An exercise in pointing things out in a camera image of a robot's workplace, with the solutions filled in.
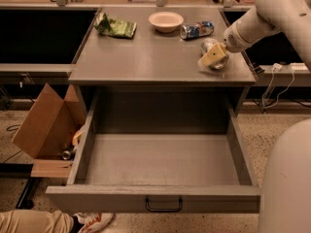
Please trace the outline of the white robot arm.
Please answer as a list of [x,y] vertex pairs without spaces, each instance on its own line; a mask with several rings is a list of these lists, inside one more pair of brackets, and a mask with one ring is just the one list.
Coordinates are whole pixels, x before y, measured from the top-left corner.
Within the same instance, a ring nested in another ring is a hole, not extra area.
[[[311,65],[310,0],[255,0],[223,40],[203,52],[200,69],[230,52],[282,32],[305,65]],[[259,206],[259,233],[311,233],[311,119],[288,128],[268,157]]]

